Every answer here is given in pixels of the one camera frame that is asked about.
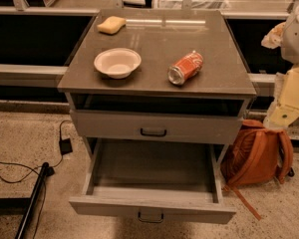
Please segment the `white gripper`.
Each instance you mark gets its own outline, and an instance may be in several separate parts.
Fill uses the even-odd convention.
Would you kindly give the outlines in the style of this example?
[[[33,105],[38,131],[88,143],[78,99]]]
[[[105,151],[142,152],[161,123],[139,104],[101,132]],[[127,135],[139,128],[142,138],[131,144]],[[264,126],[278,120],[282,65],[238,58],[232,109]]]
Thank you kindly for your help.
[[[285,22],[272,28],[261,41],[268,49],[281,46]],[[263,124],[266,128],[287,128],[299,118],[299,65],[294,65],[286,74],[276,75],[277,103],[273,102],[267,110]]]

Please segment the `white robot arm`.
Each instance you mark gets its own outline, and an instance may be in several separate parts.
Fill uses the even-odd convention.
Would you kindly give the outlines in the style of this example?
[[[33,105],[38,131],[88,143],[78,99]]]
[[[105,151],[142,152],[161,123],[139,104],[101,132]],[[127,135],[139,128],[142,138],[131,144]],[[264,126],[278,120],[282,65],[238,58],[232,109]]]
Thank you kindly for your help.
[[[261,41],[263,47],[281,48],[281,56],[292,64],[285,75],[275,79],[274,101],[264,124],[268,128],[287,128],[299,118],[299,2],[287,20],[272,28]]]

